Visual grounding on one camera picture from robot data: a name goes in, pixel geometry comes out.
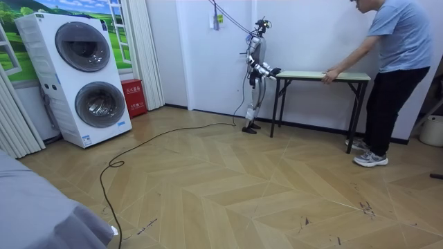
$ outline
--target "gray t-shirt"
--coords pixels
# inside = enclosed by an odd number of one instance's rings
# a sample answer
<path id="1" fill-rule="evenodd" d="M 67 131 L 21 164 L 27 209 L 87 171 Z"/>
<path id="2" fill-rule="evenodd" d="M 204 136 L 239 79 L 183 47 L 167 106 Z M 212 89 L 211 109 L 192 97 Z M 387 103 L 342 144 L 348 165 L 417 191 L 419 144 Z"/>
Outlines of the gray t-shirt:
<path id="1" fill-rule="evenodd" d="M 425 10 L 415 0 L 386 0 L 368 36 L 380 35 L 380 72 L 431 65 L 433 43 Z"/>

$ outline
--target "white bucket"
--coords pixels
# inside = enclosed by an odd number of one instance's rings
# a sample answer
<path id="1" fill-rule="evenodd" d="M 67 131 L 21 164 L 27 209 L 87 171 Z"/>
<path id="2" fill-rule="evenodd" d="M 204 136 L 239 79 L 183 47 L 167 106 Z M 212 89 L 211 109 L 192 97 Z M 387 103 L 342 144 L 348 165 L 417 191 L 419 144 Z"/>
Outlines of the white bucket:
<path id="1" fill-rule="evenodd" d="M 427 145 L 443 147 L 443 117 L 429 116 L 424 123 L 420 141 Z"/>

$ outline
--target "wall mural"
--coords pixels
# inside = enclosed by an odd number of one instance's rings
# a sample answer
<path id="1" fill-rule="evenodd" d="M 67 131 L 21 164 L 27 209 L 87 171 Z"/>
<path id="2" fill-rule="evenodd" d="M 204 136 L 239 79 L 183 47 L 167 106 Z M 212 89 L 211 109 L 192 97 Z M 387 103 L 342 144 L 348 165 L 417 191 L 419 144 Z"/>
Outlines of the wall mural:
<path id="1" fill-rule="evenodd" d="M 14 23 L 14 19 L 34 12 L 47 12 L 60 15 L 89 15 L 105 21 L 108 26 L 109 38 L 111 39 L 117 68 L 131 68 L 131 64 L 123 62 L 108 0 L 0 0 L 0 22 L 22 68 L 22 72 L 10 75 L 9 78 L 11 81 L 37 79 L 33 65 Z M 121 24 L 119 9 L 114 8 L 114 12 L 117 23 Z M 121 42 L 126 42 L 125 31 L 119 28 L 118 32 Z M 124 53 L 125 57 L 129 58 L 128 47 L 124 47 Z M 1 49 L 0 63 L 5 70 L 12 67 L 8 55 Z"/>

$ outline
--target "red box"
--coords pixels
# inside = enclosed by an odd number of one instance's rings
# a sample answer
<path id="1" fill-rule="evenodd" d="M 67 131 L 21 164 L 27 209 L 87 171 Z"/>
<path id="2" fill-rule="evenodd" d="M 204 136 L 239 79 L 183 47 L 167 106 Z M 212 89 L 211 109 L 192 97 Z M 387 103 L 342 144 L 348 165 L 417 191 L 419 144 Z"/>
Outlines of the red box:
<path id="1" fill-rule="evenodd" d="M 141 80 L 123 80 L 122 87 L 129 117 L 132 119 L 135 116 L 147 113 Z"/>

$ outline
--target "herringbone parquet floor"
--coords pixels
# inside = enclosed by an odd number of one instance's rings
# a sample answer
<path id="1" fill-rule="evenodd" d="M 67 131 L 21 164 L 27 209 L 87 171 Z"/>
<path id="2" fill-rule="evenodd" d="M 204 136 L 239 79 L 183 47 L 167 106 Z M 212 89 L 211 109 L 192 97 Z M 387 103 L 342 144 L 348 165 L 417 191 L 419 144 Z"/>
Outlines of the herringbone parquet floor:
<path id="1" fill-rule="evenodd" d="M 98 179 L 107 162 L 213 122 L 230 118 L 163 107 L 102 144 L 60 141 L 21 162 L 116 226 Z M 282 127 L 270 138 L 269 124 L 255 136 L 241 125 L 169 133 L 105 173 L 123 248 L 443 248 L 443 181 L 428 177 L 443 173 L 441 148 L 392 145 L 389 166 L 365 169 L 340 135 Z"/>

